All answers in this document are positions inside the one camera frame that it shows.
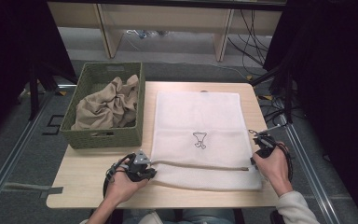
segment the white towel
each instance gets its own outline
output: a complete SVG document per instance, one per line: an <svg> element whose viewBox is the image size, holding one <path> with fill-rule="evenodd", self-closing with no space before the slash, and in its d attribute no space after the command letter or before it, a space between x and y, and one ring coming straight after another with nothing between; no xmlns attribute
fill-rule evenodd
<svg viewBox="0 0 358 224"><path fill-rule="evenodd" d="M152 182L180 189L261 188L237 93L161 91L155 116L151 161L158 173Z"/></svg>

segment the human hand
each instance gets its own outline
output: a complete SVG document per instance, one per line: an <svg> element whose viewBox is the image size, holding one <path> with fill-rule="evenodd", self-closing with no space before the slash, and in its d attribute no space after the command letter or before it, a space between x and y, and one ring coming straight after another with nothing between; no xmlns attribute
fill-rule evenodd
<svg viewBox="0 0 358 224"><path fill-rule="evenodd" d="M269 180L278 196L293 190L289 181L286 157L278 147L275 147L271 155L265 159L258 156L257 153L254 153L253 159L258 170Z"/></svg>
<svg viewBox="0 0 358 224"><path fill-rule="evenodd" d="M121 167L117 168L117 172L112 176L115 181L109 182L105 199L114 200L119 203L126 202L138 189L146 186L148 179L143 179L139 182L132 182Z"/></svg>

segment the sleeve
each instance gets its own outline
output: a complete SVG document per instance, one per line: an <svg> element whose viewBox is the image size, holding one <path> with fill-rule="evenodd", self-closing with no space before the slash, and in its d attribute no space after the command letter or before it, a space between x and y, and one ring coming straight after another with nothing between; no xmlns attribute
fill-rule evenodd
<svg viewBox="0 0 358 224"><path fill-rule="evenodd" d="M283 194L276 206L279 214L283 216L285 224L291 223L319 223L316 216L308 208L302 194L297 191L291 191Z"/></svg>
<svg viewBox="0 0 358 224"><path fill-rule="evenodd" d="M139 224L162 224L162 221L156 212L152 212L144 216Z"/></svg>

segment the table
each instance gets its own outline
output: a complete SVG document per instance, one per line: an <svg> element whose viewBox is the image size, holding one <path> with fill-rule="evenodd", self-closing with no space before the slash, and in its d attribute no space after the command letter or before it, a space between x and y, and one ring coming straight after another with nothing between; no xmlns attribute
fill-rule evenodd
<svg viewBox="0 0 358 224"><path fill-rule="evenodd" d="M61 194L50 194L50 208L95 208L103 199L105 172L113 162L141 148L150 158L158 91L237 92L248 129L261 131L266 123L255 98L253 87L244 83L146 82L144 140L142 147L66 149L53 188L63 187ZM252 142L253 151L258 147ZM147 185L118 208L191 208L191 207L255 207L274 206L278 201L269 182L261 190L201 191L172 189Z"/></svg>

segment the crumpled fabric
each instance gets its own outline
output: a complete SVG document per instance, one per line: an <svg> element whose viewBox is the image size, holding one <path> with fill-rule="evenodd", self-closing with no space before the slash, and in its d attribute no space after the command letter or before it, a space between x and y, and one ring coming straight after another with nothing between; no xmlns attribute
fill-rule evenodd
<svg viewBox="0 0 358 224"><path fill-rule="evenodd" d="M122 128L136 118L139 79L131 76L126 84L115 77L103 90L82 99L76 107L71 130Z"/></svg>

